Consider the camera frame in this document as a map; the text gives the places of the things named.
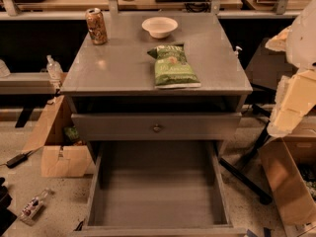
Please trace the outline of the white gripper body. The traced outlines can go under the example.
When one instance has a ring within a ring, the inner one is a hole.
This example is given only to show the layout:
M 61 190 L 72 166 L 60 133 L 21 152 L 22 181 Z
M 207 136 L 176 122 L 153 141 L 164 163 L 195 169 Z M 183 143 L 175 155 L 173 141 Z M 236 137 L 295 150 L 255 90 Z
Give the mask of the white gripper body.
M 290 78 L 287 76 L 282 76 L 279 80 L 276 88 L 276 105 L 281 106 L 285 103 L 288 93 Z

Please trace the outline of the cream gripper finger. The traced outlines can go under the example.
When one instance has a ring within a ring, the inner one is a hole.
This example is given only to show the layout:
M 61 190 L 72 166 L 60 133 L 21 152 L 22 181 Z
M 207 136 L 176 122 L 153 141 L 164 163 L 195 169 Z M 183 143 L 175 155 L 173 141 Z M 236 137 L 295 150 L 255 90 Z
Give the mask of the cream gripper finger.
M 285 137 L 292 133 L 316 105 L 316 72 L 299 71 L 289 77 L 286 101 L 275 105 L 268 125 L 268 134 L 272 137 Z

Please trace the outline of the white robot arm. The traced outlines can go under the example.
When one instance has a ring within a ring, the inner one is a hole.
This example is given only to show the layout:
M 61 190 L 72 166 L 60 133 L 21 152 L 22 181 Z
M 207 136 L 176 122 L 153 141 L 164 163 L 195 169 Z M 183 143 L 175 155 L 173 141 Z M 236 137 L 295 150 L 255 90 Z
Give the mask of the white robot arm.
M 316 106 L 316 0 L 269 39 L 266 48 L 284 51 L 287 62 L 297 68 L 291 77 L 281 77 L 268 125 L 270 136 L 285 137 Z

